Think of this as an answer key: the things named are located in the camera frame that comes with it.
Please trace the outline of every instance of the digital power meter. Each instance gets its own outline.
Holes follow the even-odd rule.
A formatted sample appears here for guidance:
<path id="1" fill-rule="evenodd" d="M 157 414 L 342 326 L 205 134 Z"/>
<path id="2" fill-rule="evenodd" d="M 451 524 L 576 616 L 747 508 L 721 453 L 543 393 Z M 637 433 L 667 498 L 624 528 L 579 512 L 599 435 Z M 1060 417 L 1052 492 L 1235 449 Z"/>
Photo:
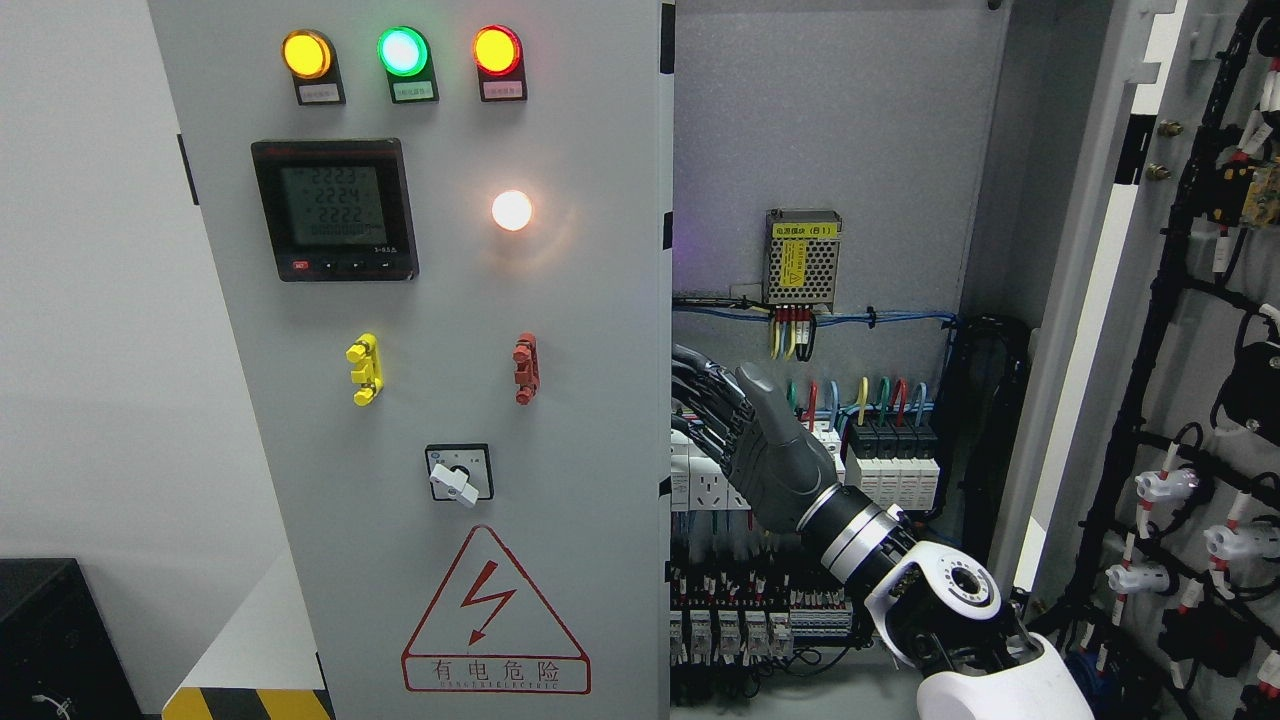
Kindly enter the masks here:
<path id="1" fill-rule="evenodd" d="M 252 150 L 282 281 L 417 274 L 399 140 L 264 140 Z"/>

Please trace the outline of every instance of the lightning bolt symbol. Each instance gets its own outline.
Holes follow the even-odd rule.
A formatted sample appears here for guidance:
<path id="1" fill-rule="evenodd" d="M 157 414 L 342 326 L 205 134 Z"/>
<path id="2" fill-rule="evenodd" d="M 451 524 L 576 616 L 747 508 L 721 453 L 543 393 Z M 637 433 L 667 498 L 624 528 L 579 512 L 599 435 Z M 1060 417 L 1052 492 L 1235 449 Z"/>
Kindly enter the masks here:
<path id="1" fill-rule="evenodd" d="M 480 592 L 480 588 L 489 582 L 489 578 L 493 577 L 493 571 L 497 569 L 498 564 L 493 560 L 485 562 L 484 569 L 480 570 L 480 575 L 476 578 L 476 582 L 472 583 L 471 589 L 467 591 L 467 597 L 462 598 L 462 605 L 460 607 L 470 607 L 481 602 L 489 602 L 490 600 L 498 601 L 498 605 L 494 606 L 493 612 L 489 614 L 489 619 L 484 621 L 484 625 L 480 625 L 479 630 L 471 630 L 471 641 L 467 643 L 467 647 L 476 644 L 481 638 L 484 638 L 484 629 L 489 626 L 489 623 L 492 623 L 499 612 L 502 612 L 503 606 L 511 602 L 511 596 L 516 594 L 516 589 L 512 588 L 509 591 L 476 597 L 476 593 Z"/>

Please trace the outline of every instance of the yellow plug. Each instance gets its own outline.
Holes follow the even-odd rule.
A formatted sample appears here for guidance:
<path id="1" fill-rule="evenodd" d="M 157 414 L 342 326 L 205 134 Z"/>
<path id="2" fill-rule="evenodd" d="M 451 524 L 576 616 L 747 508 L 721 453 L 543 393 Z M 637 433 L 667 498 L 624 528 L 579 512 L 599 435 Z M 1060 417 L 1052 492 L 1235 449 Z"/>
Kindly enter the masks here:
<path id="1" fill-rule="evenodd" d="M 351 400 L 364 407 L 383 391 L 383 366 L 378 359 L 378 338 L 364 333 L 347 348 L 347 361 L 351 369 L 351 382 L 360 386 Z"/>

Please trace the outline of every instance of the green wire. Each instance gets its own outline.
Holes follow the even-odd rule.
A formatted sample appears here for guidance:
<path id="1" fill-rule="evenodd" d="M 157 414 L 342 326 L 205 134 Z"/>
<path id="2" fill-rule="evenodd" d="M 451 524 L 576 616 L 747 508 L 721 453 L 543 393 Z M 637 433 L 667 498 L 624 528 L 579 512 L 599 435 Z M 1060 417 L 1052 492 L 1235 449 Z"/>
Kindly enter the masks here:
<path id="1" fill-rule="evenodd" d="M 893 391 L 891 389 L 892 384 L 893 383 L 887 377 L 881 378 L 879 425 L 882 428 L 888 424 L 884 420 L 887 420 L 888 418 L 888 413 L 886 411 L 886 409 L 888 407 L 888 398 L 891 395 L 893 395 Z"/>

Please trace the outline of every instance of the red wire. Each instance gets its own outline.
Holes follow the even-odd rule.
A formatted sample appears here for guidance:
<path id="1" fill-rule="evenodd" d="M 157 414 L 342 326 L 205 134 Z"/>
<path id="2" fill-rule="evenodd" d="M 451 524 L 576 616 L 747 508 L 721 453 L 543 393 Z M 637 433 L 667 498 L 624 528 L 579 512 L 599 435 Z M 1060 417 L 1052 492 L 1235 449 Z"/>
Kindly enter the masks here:
<path id="1" fill-rule="evenodd" d="M 899 378 L 897 379 L 897 384 L 893 386 L 893 393 L 888 396 L 888 410 L 893 409 L 893 402 L 895 401 L 899 404 L 897 405 L 897 427 L 900 427 L 900 428 L 904 424 L 906 424 L 906 419 L 905 419 L 905 415 L 906 415 L 906 396 L 909 393 L 910 393 L 910 391 L 906 388 L 906 380 L 902 379 L 902 378 Z"/>
<path id="2" fill-rule="evenodd" d="M 813 432 L 814 420 L 818 418 L 818 383 L 809 380 L 809 432 Z"/>

